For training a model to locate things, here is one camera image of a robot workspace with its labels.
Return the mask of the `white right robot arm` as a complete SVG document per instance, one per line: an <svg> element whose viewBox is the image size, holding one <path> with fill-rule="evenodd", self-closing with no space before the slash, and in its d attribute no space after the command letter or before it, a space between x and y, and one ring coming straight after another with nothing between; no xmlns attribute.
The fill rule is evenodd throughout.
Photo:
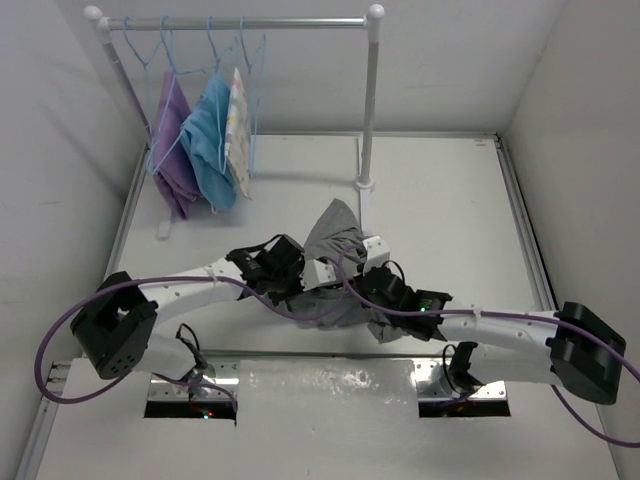
<svg viewBox="0 0 640 480"><path fill-rule="evenodd" d="M600 405L617 400L626 342L586 306L567 302L558 311L531 314L464 313L446 307L451 295L414 290L387 266L358 276L353 286L383 316L392 332L456 345L447 375L470 391L494 381L562 386Z"/></svg>

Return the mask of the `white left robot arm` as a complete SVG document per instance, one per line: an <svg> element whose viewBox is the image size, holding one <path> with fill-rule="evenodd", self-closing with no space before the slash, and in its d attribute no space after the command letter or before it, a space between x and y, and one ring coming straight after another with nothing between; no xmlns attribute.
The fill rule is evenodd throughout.
<svg viewBox="0 0 640 480"><path fill-rule="evenodd" d="M159 325L214 303L242 300L251 292L271 301L300 293L304 265L304 249L280 234L147 284L117 272L81 308L71 331L103 380L132 371L182 380L206 361L195 346L159 334Z"/></svg>

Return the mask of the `grey t shirt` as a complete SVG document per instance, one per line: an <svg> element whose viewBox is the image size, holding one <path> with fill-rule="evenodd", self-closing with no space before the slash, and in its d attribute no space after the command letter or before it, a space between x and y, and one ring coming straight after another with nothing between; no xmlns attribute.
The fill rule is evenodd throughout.
<svg viewBox="0 0 640 480"><path fill-rule="evenodd" d="M304 243L305 258L336 260L345 247L360 244L364 239L352 209L335 198L311 229ZM304 292L287 300L286 308L302 318L298 325L306 329L337 330L364 324L381 344L394 342L406 335L392 326L382 313L362 306L340 287Z"/></svg>

